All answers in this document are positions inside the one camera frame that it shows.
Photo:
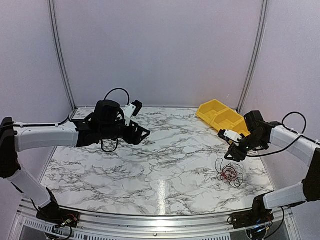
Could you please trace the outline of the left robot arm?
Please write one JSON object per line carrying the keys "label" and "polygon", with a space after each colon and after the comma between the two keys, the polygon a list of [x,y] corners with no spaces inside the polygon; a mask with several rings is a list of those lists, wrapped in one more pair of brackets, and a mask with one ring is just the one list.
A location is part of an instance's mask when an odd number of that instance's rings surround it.
{"label": "left robot arm", "polygon": [[26,124],[6,117],[0,124],[0,177],[33,201],[38,218],[58,223],[69,213],[61,209],[53,193],[19,163],[18,153],[47,147],[82,148],[120,139],[130,145],[139,145],[151,133],[132,120],[142,107],[138,100],[128,101],[121,108],[119,103],[104,98],[84,119]]}

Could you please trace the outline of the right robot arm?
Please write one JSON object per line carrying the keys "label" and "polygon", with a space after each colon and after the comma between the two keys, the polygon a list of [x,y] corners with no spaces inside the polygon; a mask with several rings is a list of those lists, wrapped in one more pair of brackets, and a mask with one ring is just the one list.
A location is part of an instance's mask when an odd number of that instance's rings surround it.
{"label": "right robot arm", "polygon": [[249,157],[250,151],[267,150],[269,145],[280,147],[301,160],[308,167],[306,177],[299,183],[254,198],[252,207],[231,215],[235,228],[273,220],[272,210],[296,207],[320,199],[320,143],[303,133],[289,129],[283,122],[265,121],[261,112],[252,110],[244,116],[248,136],[230,129],[221,129],[218,136],[225,140],[228,151],[224,158],[237,163]]}

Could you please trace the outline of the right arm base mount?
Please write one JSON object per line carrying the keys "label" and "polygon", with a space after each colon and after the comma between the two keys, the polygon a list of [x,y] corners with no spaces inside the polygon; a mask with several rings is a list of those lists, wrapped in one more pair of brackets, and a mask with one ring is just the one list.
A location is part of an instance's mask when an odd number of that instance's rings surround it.
{"label": "right arm base mount", "polygon": [[263,240],[273,226],[274,215],[271,211],[255,215],[253,210],[232,213],[227,223],[234,229],[245,228],[246,235],[250,240]]}

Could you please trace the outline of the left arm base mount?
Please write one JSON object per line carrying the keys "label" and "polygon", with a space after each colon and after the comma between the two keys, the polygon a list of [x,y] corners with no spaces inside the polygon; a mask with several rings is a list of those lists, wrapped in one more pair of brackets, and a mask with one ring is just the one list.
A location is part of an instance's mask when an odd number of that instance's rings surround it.
{"label": "left arm base mount", "polygon": [[45,234],[49,240],[69,240],[73,235],[73,228],[76,228],[79,222],[80,213],[77,211],[71,211],[67,209],[58,209],[55,214],[45,213],[44,210],[35,208],[37,211],[36,217],[40,220],[44,220],[49,223],[55,224],[52,233],[55,233],[55,230],[62,229],[65,227],[69,228],[69,234],[67,237],[62,238],[54,236],[52,234]]}

